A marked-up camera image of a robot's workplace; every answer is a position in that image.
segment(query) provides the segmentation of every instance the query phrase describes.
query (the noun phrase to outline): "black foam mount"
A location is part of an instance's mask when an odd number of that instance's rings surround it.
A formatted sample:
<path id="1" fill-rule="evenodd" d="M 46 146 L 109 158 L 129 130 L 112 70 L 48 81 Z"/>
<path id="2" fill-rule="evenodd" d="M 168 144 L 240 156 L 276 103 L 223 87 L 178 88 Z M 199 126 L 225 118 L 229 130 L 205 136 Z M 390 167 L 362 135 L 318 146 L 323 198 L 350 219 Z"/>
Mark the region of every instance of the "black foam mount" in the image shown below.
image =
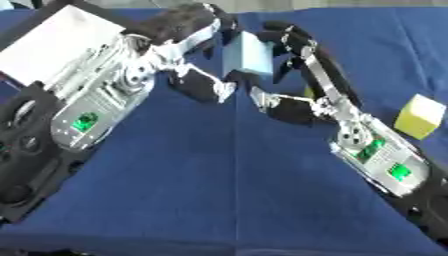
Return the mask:
<path id="1" fill-rule="evenodd" d="M 0 216 L 17 222 L 59 190 L 98 146 L 70 152 L 52 139 L 51 120 L 59 99 L 35 82 L 0 106 Z M 20 122 L 16 112 L 27 102 L 34 107 Z"/>

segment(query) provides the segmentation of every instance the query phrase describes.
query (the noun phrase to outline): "robotic arm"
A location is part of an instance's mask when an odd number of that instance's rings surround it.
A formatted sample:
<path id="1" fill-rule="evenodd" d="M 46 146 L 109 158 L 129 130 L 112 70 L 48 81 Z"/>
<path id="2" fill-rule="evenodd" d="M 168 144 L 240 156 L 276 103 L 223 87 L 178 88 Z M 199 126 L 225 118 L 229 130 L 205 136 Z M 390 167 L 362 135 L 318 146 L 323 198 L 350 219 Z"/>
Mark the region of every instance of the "robotic arm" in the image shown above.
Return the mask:
<path id="1" fill-rule="evenodd" d="M 448 172 L 379 119 L 362 112 L 341 69 L 306 32 L 283 22 L 267 22 L 264 27 L 260 40 L 274 42 L 276 55 L 292 54 L 275 82 L 299 69 L 314 99 L 267 93 L 253 77 L 245 77 L 260 111 L 293 124 L 309 125 L 319 119 L 337 123 L 339 129 L 329 140 L 332 153 L 422 232 L 448 246 Z"/>
<path id="2" fill-rule="evenodd" d="M 198 50 L 211 56 L 218 32 L 230 42 L 239 33 L 235 18 L 214 5 L 181 5 L 88 49 L 1 106 L 0 220 L 19 221 L 55 193 L 146 99 L 158 72 L 184 93 L 184 83 L 198 80 L 222 90 L 184 59 Z"/>

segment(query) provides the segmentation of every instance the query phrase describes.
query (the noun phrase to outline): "screw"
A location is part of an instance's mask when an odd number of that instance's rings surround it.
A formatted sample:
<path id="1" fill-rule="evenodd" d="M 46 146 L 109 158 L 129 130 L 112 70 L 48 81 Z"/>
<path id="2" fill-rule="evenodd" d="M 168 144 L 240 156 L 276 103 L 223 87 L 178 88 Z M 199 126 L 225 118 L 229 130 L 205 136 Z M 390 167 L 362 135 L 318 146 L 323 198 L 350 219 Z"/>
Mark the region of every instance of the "screw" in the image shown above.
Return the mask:
<path id="1" fill-rule="evenodd" d="M 34 153 L 39 150 L 39 140 L 33 136 L 25 136 L 20 140 L 20 147 L 30 153 Z"/>

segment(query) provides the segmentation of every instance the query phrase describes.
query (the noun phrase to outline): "foam block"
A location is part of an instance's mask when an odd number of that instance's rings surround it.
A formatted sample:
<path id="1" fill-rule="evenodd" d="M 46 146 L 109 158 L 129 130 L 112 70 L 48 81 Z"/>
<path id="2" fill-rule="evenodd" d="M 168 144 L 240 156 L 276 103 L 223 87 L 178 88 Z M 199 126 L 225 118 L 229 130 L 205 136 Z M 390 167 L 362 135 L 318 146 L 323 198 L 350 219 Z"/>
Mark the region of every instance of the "foam block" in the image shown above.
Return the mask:
<path id="1" fill-rule="evenodd" d="M 305 90 L 303 91 L 303 97 L 314 99 L 314 92 L 309 86 L 305 87 Z"/>
<path id="2" fill-rule="evenodd" d="M 257 36 L 242 32 L 223 50 L 223 75 L 232 70 L 250 72 L 262 77 L 273 75 L 272 44 L 265 44 Z"/>
<path id="3" fill-rule="evenodd" d="M 445 105 L 416 94 L 401 110 L 394 127 L 421 140 L 439 127 L 445 110 Z"/>

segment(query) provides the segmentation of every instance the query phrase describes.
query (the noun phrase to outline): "blue tablecloth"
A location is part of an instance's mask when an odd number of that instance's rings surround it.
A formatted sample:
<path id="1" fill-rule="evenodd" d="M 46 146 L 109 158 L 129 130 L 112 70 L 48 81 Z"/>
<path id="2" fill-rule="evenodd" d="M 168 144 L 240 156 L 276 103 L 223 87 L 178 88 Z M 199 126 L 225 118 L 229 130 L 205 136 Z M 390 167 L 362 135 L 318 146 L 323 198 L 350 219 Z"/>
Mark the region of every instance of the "blue tablecloth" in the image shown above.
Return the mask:
<path id="1" fill-rule="evenodd" d="M 117 12 L 134 19 L 153 13 Z M 29 14 L 0 13 L 0 29 Z M 251 31 L 269 19 L 304 27 L 341 63 L 364 110 L 389 125 L 416 93 L 448 103 L 448 9 L 311 9 L 239 18 Z M 217 54 L 194 61 L 219 72 L 220 60 Z M 298 77 L 266 87 L 302 90 Z M 120 256 L 446 255 L 331 155 L 326 139 L 335 131 L 270 120 L 243 90 L 224 105 L 200 105 L 161 77 L 59 193 L 0 231 L 0 247 Z M 447 133 L 444 122 L 419 143 L 441 164 Z"/>

